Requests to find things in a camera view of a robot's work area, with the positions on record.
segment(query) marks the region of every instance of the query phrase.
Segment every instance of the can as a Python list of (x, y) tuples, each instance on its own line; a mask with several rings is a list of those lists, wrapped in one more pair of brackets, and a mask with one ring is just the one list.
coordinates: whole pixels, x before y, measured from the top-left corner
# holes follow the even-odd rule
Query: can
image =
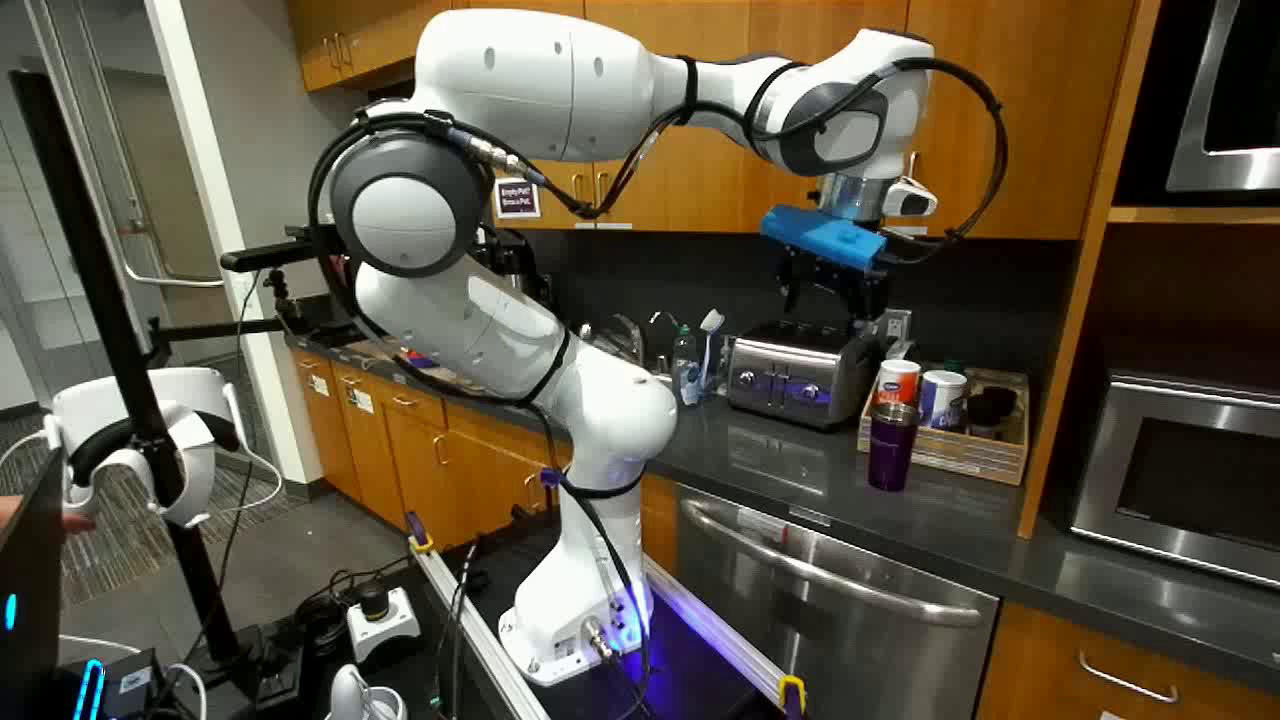
[(920, 394), (920, 423), (956, 434), (964, 428), (964, 398), (968, 398), (968, 378), (934, 368), (926, 372), (926, 394)]
[(920, 399), (920, 364), (917, 362), (886, 362), (878, 378), (878, 408), (917, 408)]

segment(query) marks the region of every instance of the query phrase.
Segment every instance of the bottle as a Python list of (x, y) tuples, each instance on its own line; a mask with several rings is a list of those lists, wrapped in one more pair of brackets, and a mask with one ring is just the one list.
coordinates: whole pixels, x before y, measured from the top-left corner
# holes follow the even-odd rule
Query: bottle
[(703, 348), (688, 324), (679, 324), (671, 343), (671, 384), (686, 408), (703, 399)]

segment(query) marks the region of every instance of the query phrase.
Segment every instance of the cup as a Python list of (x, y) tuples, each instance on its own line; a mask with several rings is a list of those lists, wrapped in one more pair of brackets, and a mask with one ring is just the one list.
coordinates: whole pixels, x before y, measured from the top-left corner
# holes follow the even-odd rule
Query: cup
[(917, 408), (896, 404), (871, 411), (871, 452), (868, 452), (868, 485), (886, 494), (903, 494), (917, 447)]

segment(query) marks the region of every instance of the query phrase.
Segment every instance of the metal pole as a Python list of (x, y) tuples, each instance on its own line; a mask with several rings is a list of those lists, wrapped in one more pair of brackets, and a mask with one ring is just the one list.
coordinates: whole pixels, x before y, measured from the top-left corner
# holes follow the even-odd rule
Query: metal pole
[[(110, 239), (95, 225), (93, 197), (80, 176), (67, 126), (61, 117), (61, 105), (54, 96), (49, 75), (14, 71), (14, 94), (26, 108), (26, 119), (28, 119), (33, 143), (36, 143), (36, 159), (42, 159), (49, 194), (54, 194), (54, 207), (63, 225), (93, 319), (104, 337), (110, 364), (118, 372), (121, 399), (132, 421), (132, 442), (150, 455), (150, 467), (155, 480), (155, 501), (174, 503), (183, 494), (176, 445), (174, 445), (168, 423), (161, 416), (155, 387), (150, 381), (150, 362), (145, 362), (140, 339), (132, 332), (123, 289), (118, 275), (118, 262), (114, 262)], [(187, 582), (193, 606), (202, 613), (208, 656), (222, 663), (239, 659), (239, 639), (231, 634), (224, 595), (216, 588), (202, 527), (176, 527), (176, 523), (165, 523), (165, 527), (168, 527), (176, 564)]]

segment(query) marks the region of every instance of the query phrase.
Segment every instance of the kitchen appliance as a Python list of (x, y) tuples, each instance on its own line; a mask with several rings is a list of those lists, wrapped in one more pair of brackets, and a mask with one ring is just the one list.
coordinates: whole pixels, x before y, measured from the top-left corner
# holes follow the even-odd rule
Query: kitchen appliance
[(1071, 533), (1280, 588), (1280, 398), (1111, 372)]
[(728, 404), (809, 428), (857, 416), (882, 364), (882, 337), (838, 324), (761, 324), (731, 339)]
[(1280, 3), (1165, 0), (1122, 206), (1280, 206)]
[(675, 582), (809, 688), (809, 716), (973, 716), (997, 595), (679, 489)]

